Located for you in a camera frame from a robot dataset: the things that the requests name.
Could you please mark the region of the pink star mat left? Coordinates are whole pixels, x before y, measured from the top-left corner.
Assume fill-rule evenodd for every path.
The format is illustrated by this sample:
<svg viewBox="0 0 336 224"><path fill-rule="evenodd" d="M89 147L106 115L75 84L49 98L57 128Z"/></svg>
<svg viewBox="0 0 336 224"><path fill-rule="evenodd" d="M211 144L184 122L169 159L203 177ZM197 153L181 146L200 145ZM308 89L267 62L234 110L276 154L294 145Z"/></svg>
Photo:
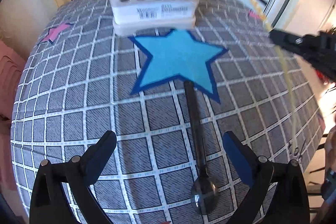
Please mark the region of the pink star mat left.
<svg viewBox="0 0 336 224"><path fill-rule="evenodd" d="M42 40L39 43L41 44L41 43L49 42L50 44L53 44L54 41L56 40L56 38L59 36L59 34L62 31L66 30L66 29L68 29L72 26L73 26L73 24L71 24L71 23L62 22L56 27L49 28L46 36L44 38L42 38Z"/></svg>

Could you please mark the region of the pink star mat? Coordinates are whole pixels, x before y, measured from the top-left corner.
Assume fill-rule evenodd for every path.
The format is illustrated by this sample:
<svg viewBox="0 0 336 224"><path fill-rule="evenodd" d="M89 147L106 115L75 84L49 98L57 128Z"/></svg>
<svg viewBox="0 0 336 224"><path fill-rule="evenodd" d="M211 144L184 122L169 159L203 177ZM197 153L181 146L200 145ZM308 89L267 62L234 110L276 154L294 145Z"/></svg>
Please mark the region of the pink star mat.
<svg viewBox="0 0 336 224"><path fill-rule="evenodd" d="M262 12L256 12L254 10L249 10L248 11L248 16L251 18L255 18L257 20L263 21L263 13Z"/></svg>
<svg viewBox="0 0 336 224"><path fill-rule="evenodd" d="M49 28L46 36L44 38L42 38L42 40L39 43L41 44L41 43L49 42L50 44L53 44L54 41L56 40L56 38L59 36L59 34L62 31L66 30L66 29L68 29L72 26L73 26L73 24L71 24L71 23L62 22L56 27Z"/></svg>

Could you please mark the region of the pink plastic stools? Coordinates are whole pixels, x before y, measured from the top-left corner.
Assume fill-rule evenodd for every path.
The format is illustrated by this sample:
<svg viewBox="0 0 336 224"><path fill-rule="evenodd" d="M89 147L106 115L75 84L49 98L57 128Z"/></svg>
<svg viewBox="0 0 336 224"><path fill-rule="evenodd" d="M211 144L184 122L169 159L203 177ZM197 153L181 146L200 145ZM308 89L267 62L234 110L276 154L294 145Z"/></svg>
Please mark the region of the pink plastic stools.
<svg viewBox="0 0 336 224"><path fill-rule="evenodd" d="M1 190L17 189L11 164L10 126L25 61L1 42Z"/></svg>

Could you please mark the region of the black handled large spoon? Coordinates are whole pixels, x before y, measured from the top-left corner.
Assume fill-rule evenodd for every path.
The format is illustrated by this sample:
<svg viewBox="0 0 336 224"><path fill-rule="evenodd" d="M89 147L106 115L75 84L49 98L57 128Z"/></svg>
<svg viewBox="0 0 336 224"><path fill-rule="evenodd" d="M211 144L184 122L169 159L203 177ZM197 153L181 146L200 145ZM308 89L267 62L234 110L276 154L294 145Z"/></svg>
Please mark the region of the black handled large spoon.
<svg viewBox="0 0 336 224"><path fill-rule="evenodd" d="M207 172L204 134L199 115L197 95L192 81L183 83L187 108L190 118L191 133L197 164L198 178L191 188L190 200L195 211L200 215L208 215L216 208L219 200L218 187Z"/></svg>

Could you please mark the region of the grey checkered tablecloth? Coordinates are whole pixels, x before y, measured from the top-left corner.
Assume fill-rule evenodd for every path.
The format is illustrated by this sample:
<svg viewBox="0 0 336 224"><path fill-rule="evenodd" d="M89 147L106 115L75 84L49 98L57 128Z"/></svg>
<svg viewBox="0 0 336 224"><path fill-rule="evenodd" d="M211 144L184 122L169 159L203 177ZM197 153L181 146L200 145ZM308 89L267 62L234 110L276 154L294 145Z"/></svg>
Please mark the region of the grey checkered tablecloth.
<svg viewBox="0 0 336 224"><path fill-rule="evenodd" d="M323 128L313 92L296 59L285 54L295 95L296 133L283 71L263 24L238 0L200 0L193 36L228 52L212 65L220 103L198 93L206 155L219 203L198 215L190 203L196 178L183 83L171 81L131 94L146 56L112 28L109 0L74 0L49 22L70 22L53 44L34 46L13 110L13 171L26 210L42 160L70 160L108 130L118 146L94 196L114 223L227 223L248 192L225 155L221 135L232 131L255 154L292 158L305 169Z"/></svg>

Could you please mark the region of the pink star mat right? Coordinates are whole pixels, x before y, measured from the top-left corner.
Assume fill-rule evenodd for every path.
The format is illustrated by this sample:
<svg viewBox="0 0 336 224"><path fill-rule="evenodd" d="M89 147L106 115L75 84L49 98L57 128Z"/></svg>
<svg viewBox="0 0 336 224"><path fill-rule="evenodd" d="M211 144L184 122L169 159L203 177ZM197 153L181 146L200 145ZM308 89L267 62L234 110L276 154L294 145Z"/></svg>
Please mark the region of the pink star mat right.
<svg viewBox="0 0 336 224"><path fill-rule="evenodd" d="M251 18L255 18L257 20L263 21L263 13L262 12L256 12L254 10L249 10L248 11L248 16Z"/></svg>

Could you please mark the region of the blue star mat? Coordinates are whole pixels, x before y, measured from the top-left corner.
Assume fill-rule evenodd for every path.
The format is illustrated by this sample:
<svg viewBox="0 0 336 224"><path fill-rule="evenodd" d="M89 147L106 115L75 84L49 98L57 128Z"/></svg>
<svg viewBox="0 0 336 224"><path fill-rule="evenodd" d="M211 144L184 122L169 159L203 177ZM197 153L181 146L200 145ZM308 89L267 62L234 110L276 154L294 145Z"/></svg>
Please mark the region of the blue star mat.
<svg viewBox="0 0 336 224"><path fill-rule="evenodd" d="M147 57L131 94L180 80L193 82L200 92L221 102L211 64L228 49L199 41L187 30L171 29L163 36L139 35L128 39Z"/></svg>

